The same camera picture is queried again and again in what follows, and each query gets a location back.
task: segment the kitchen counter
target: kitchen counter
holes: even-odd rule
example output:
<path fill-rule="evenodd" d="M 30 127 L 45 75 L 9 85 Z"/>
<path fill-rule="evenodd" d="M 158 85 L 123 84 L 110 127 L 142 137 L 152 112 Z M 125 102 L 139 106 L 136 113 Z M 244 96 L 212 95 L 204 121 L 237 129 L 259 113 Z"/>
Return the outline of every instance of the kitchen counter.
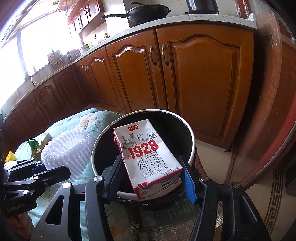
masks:
<path fill-rule="evenodd" d="M 34 89 L 36 89 L 38 86 L 40 86 L 42 83 L 53 77 L 55 74 L 59 73 L 60 71 L 66 69 L 67 67 L 75 64 L 79 60 L 83 59 L 87 55 L 91 54 L 92 52 L 96 51 L 97 49 L 114 42 L 120 38 L 123 38 L 128 35 L 132 35 L 134 33 L 144 31 L 147 29 L 160 27 L 164 25 L 175 25 L 178 23 L 194 23 L 194 22 L 203 22 L 203 23 L 214 23 L 214 24 L 227 24 L 227 25 L 233 25 L 236 27 L 246 28 L 246 29 L 256 29 L 256 22 L 250 21 L 244 18 L 237 18 L 227 15 L 215 15 L 215 14 L 194 14 L 194 15 L 179 15 L 179 16 L 173 16 L 168 18 L 163 18 L 159 20 L 154 20 L 148 23 L 143 23 L 138 26 L 132 27 L 130 29 L 127 29 L 121 33 L 118 33 L 111 38 L 108 38 L 107 40 L 99 43 L 98 45 L 94 46 L 84 54 L 82 54 L 79 58 L 77 58 L 74 62 L 67 64 L 63 66 L 62 68 L 58 69 L 57 71 L 50 74 L 48 77 L 40 81 L 35 87 L 33 87 L 28 93 L 26 93 L 18 102 L 14 105 L 14 107 L 9 111 L 7 116 L 4 119 L 7 119 L 7 117 L 10 115 L 10 113 L 16 108 L 16 106 L 25 99 L 30 93 L 33 92 Z"/>

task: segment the faucet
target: faucet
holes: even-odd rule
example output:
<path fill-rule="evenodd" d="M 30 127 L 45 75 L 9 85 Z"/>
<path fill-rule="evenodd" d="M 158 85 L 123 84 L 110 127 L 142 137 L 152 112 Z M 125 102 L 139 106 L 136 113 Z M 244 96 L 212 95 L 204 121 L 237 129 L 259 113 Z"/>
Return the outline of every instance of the faucet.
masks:
<path fill-rule="evenodd" d="M 27 70 L 24 72 L 25 80 L 26 80 L 26 73 L 28 73 L 28 75 L 31 77 L 31 82 L 32 82 L 33 86 L 35 87 L 34 77 L 32 77 L 31 73 L 29 71 L 27 71 Z"/>

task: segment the green plastic object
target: green plastic object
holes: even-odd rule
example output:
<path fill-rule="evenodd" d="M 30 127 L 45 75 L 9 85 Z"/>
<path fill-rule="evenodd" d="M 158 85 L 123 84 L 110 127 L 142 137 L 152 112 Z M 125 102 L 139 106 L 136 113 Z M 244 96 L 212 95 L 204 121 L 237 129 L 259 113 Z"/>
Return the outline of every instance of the green plastic object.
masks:
<path fill-rule="evenodd" d="M 35 156 L 35 153 L 40 149 L 40 145 L 39 145 L 39 142 L 36 141 L 35 139 L 29 139 L 28 143 L 31 147 L 31 151 L 32 151 L 31 158 L 32 158 Z"/>

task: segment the wok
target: wok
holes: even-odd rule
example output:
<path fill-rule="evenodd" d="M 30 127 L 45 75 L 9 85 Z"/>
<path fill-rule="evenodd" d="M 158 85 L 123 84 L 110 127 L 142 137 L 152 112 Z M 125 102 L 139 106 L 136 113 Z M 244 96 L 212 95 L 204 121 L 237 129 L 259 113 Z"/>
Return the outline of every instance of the wok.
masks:
<path fill-rule="evenodd" d="M 140 6 L 134 7 L 127 11 L 126 14 L 109 14 L 102 18 L 120 17 L 128 18 L 130 21 L 140 24 L 149 21 L 165 18 L 171 10 L 165 5 L 161 4 L 147 4 L 139 2 L 131 2 L 131 4 L 138 4 Z"/>

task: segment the bright window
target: bright window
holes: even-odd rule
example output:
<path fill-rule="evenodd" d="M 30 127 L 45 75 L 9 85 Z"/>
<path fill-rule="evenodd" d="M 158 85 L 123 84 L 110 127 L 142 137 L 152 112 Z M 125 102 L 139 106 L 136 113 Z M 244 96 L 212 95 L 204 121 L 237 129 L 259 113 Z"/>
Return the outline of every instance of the bright window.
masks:
<path fill-rule="evenodd" d="M 17 38 L 0 49 L 0 108 L 24 82 L 24 74 L 17 50 Z"/>
<path fill-rule="evenodd" d="M 81 47 L 79 36 L 71 37 L 64 12 L 52 13 L 21 31 L 22 51 L 27 70 L 33 74 L 48 64 L 47 55 L 60 50 L 62 54 Z"/>

